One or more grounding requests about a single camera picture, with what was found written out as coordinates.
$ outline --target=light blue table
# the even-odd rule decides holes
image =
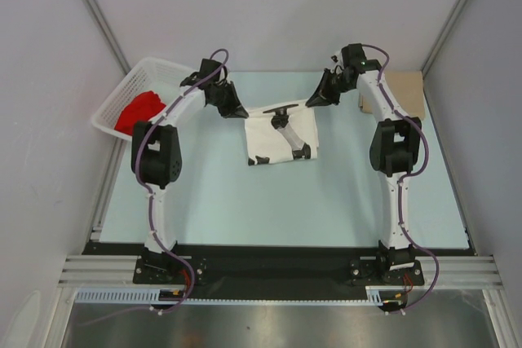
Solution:
[[[240,100],[260,107],[307,99],[321,73],[232,73]],[[346,93],[338,107],[316,109],[318,159],[248,166],[243,120],[223,120],[208,107],[179,130],[183,169],[166,195],[166,213],[185,244],[376,246],[381,190],[369,164],[373,116]],[[466,249],[467,237],[436,133],[427,171],[411,180],[413,238],[430,248]],[[419,162],[422,162],[423,150]],[[102,242],[144,242],[145,193],[131,172],[130,144],[114,185]]]

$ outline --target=white wall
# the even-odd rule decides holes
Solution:
[[[522,0],[471,0],[427,74],[471,234],[522,324]]]
[[[131,64],[197,67],[226,46],[234,70],[319,70],[349,42],[420,69],[455,0],[98,0]]]
[[[89,117],[122,75],[82,0],[0,0],[0,9],[1,340],[34,289],[36,334],[47,322],[112,144]]]

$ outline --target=cable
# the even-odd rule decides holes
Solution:
[[[390,62],[390,55],[384,49],[381,49],[381,48],[379,48],[378,46],[375,46],[375,45],[363,44],[362,46],[366,47],[366,48],[370,48],[370,49],[375,49],[376,51],[379,51],[384,56],[386,56],[386,61],[384,62],[383,66],[381,67],[381,69],[378,72],[378,76],[377,76],[378,88],[380,89],[381,93],[383,94],[384,99],[387,101],[388,105],[390,105],[390,109],[398,117],[400,117],[402,120],[405,120],[406,122],[408,122],[415,129],[415,131],[419,134],[419,136],[420,136],[420,138],[422,140],[422,145],[424,146],[424,162],[422,163],[422,166],[420,167],[420,169],[417,170],[414,173],[402,175],[399,178],[399,181],[398,181],[398,185],[399,185],[398,206],[399,206],[399,225],[400,225],[400,229],[402,230],[402,233],[404,234],[405,238],[408,240],[408,242],[411,245],[414,246],[414,248],[419,249],[423,253],[425,253],[428,256],[430,256],[431,258],[433,258],[433,262],[435,263],[435,276],[433,277],[433,281],[431,282],[430,287],[427,289],[427,291],[416,302],[406,306],[403,310],[411,309],[412,307],[415,307],[417,304],[419,304],[421,301],[423,301],[428,295],[430,295],[430,293],[435,288],[435,285],[437,283],[437,280],[439,279],[439,274],[440,274],[440,264],[439,264],[439,259],[437,258],[437,256],[430,249],[426,249],[426,248],[422,247],[420,244],[417,244],[417,242],[415,242],[414,239],[406,231],[405,221],[404,221],[404,216],[403,216],[403,210],[402,210],[402,187],[403,187],[403,184],[404,184],[404,180],[406,178],[417,177],[418,175],[420,175],[426,169],[427,162],[428,162],[429,156],[430,156],[430,149],[429,149],[429,147],[427,145],[426,136],[424,135],[424,133],[422,132],[420,127],[417,124],[415,124],[409,117],[405,116],[404,114],[402,114],[401,112],[399,112],[398,110],[395,109],[395,107],[393,105],[393,102],[392,102],[392,99],[390,98],[388,93],[384,90],[384,86],[381,83],[381,78],[383,77],[384,69],[388,66],[388,63]]]
[[[144,183],[139,175],[139,164],[141,163],[141,157],[144,153],[144,149],[145,149],[145,146],[147,145],[147,142],[148,140],[150,139],[150,136],[151,134],[153,133],[153,131],[161,124],[161,122],[163,120],[166,119],[166,117],[169,115],[170,112],[172,112],[172,110],[174,110],[174,108],[187,96],[189,95],[191,92],[193,92],[196,88],[198,88],[201,84],[205,83],[206,81],[209,81],[212,77],[214,77],[215,75],[217,75],[218,73],[221,72],[221,70],[223,68],[225,68],[225,64],[227,63],[228,61],[228,51],[224,48],[221,48],[221,49],[218,49],[217,51],[214,51],[214,53],[212,53],[212,55],[210,55],[210,58],[213,59],[214,56],[216,56],[218,53],[220,52],[223,52],[225,54],[225,59],[223,61],[223,63],[221,63],[220,66],[217,67],[216,70],[214,70],[210,75],[208,75],[207,77],[204,77],[203,79],[201,79],[200,81],[197,81],[196,83],[194,83],[193,86],[191,86],[190,88],[188,88],[185,93],[181,96],[179,96],[168,108],[167,110],[165,110],[164,114],[159,117],[156,122],[154,122],[154,124],[150,127],[150,129],[148,130],[148,132],[145,134],[144,136],[144,139],[142,140],[141,144],[139,145],[139,149],[138,149],[138,154],[136,156],[136,165],[135,165],[135,172],[136,172],[136,179],[138,180],[138,183],[144,187],[145,189],[147,189],[148,191],[148,195],[149,195],[149,198],[148,198],[148,226],[150,228],[150,231],[152,232],[153,234],[153,238],[154,240],[157,242],[157,245],[161,248],[161,250],[165,253],[167,253],[169,256],[171,256],[174,260],[182,263],[185,267],[187,267],[189,273],[190,273],[190,277],[186,274],[186,272],[184,273],[184,278],[185,278],[185,284],[187,285],[187,291],[185,293],[185,295],[179,299],[179,301],[177,303],[175,303],[173,306],[171,306],[169,309],[167,310],[159,310],[157,311],[157,314],[158,315],[162,315],[162,314],[170,314],[172,311],[175,310],[176,307],[178,307],[179,305],[181,305],[183,302],[185,302],[187,300],[187,298],[190,296],[190,294],[192,293],[192,290],[194,288],[194,283],[196,281],[196,277],[195,277],[195,274],[194,274],[194,269],[192,268],[192,266],[186,262],[184,259],[182,259],[181,257],[177,256],[176,254],[172,253],[169,249],[167,249],[165,247],[165,245],[161,242],[161,240],[159,239],[159,237],[157,236],[157,233],[156,233],[156,228],[154,226],[154,219],[153,219],[153,207],[154,207],[154,191],[153,189],[147,184],[147,183]],[[79,323],[77,324],[77,326],[80,326],[80,327],[85,327],[85,326],[90,326],[92,324],[96,324],[100,321],[105,321],[106,319],[111,319],[112,317],[115,317],[115,316],[118,316],[118,315],[122,315],[122,314],[126,314],[126,313],[130,313],[132,311],[144,311],[144,310],[147,310],[147,311],[154,311],[154,308],[152,306],[134,306],[134,307],[129,307],[129,308],[126,308],[126,309],[123,309],[123,310],[120,310],[120,311],[115,311],[109,315],[104,315],[102,317],[99,317],[99,318],[96,318],[96,319],[92,319],[90,321],[86,321],[86,322],[83,322],[83,323]]]

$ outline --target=white vent strip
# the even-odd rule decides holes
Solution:
[[[176,301],[160,301],[160,289],[79,289],[76,303],[121,305],[168,305]],[[232,299],[188,299],[193,305],[258,305],[258,306],[381,306],[377,290],[367,289],[368,299],[346,301],[243,301]]]

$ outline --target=shiny floor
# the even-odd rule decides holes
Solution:
[[[439,291],[402,315],[375,307],[186,305],[158,317],[77,304],[62,348],[497,347],[480,291]]]

